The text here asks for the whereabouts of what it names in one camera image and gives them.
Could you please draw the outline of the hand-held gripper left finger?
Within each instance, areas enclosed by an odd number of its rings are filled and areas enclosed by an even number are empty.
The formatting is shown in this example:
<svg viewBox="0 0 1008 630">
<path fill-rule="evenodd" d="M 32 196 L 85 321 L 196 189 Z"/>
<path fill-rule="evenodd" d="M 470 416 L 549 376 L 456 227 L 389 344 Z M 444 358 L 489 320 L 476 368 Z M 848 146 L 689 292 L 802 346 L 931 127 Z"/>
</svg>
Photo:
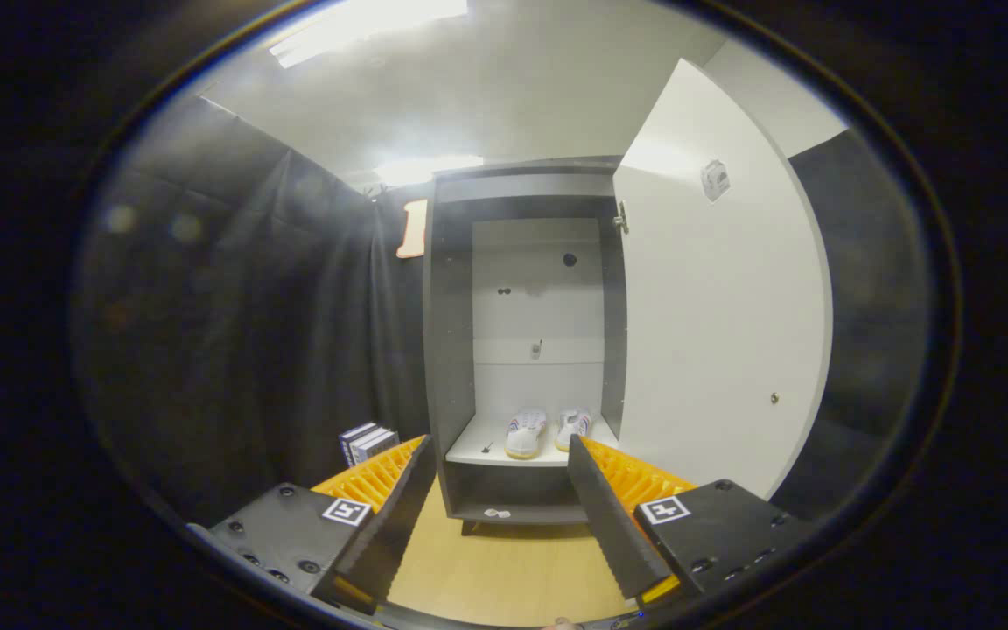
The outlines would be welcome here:
<svg viewBox="0 0 1008 630">
<path fill-rule="evenodd" d="M 208 527 L 206 541 L 300 597 L 374 613 L 435 482 L 436 455 L 423 435 L 311 489 L 276 484 Z"/>
</svg>

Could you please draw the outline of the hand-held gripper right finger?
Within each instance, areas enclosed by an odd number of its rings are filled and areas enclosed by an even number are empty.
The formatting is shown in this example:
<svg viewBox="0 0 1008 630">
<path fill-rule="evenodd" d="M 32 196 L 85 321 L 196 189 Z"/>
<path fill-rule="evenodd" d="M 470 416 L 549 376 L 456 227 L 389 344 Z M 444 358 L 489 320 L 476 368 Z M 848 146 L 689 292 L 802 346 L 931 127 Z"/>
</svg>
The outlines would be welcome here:
<svg viewBox="0 0 1008 630">
<path fill-rule="evenodd" d="M 757 577 L 813 531 L 730 479 L 695 486 L 583 436 L 568 475 L 621 593 L 643 610 Z"/>
</svg>

